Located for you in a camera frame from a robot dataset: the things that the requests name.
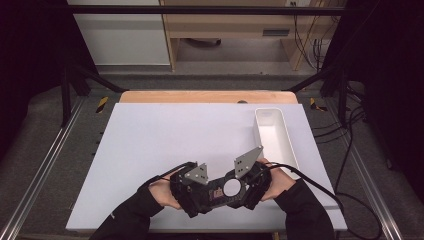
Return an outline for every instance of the white table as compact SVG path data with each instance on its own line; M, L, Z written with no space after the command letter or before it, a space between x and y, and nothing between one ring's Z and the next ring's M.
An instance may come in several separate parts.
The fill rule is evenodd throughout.
M332 191L305 112L300 104L118 103L93 160L66 229L92 232L121 202L154 175L187 162L208 165L210 180L234 169L233 160L253 149L254 111L282 110L299 169ZM346 230L336 203L311 187L336 230ZM273 232L285 214L273 201L254 211L221 207L189 218L165 208L151 232Z

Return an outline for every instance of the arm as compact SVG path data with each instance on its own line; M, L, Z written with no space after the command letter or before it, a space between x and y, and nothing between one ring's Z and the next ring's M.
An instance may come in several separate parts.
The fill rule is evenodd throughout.
M181 208L171 194L169 181L159 180L148 187L140 187L133 196L121 203L106 218L90 240L146 239L150 217L156 215L165 206Z
M266 159L259 162L269 163ZM294 181L280 168L271 169L272 182L262 201L274 199L287 213L288 239L334 239L331 220L303 180Z

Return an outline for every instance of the black metal frame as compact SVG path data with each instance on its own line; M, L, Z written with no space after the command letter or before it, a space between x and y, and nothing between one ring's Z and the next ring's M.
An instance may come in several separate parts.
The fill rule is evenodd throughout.
M347 9L345 7L235 7L235 6L121 6L121 5L49 5L45 4L43 8L47 11L63 11L69 14L211 14L211 15L297 15L297 16L347 16L362 14L365 12L365 8L359 9ZM362 26L367 21L365 18L359 26ZM317 74L307 78L300 84L293 86L286 91L298 92L303 88L318 80L325 81L321 93L324 96L329 96L339 88L339 118L343 126L346 125L345 111L346 111L346 73L343 72L349 59L355 54L354 49L355 41L358 36L361 27L352 35L349 41L345 44L342 51L334 59L333 64L326 66ZM69 86L67 80L67 69L76 70L77 73L84 75L87 78L91 78L105 87L115 91L124 92L126 89L119 88L107 80L100 77L98 74L88 71L81 66L64 66L64 72L62 74L62 99L63 99L63 123L64 126L70 117L70 96ZM88 95L90 89L86 83L72 82L74 88L79 88L77 93L79 95Z

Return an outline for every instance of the rectangular white bin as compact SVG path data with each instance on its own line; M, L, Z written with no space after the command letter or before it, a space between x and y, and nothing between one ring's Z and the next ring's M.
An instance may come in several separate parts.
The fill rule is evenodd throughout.
M254 135L257 145L264 147L262 156L270 162L290 165L298 170L299 166L287 132L284 116L278 108L258 108L255 111ZM290 177L298 179L297 174L282 168Z

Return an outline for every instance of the black jacket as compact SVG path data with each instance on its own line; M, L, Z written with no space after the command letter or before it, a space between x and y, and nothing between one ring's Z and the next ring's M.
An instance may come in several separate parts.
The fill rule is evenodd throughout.
M334 239L333 225L327 212L303 180L297 180L274 200L287 213L288 239ZM150 217L162 209L149 189L140 187L106 218L90 240L146 239Z

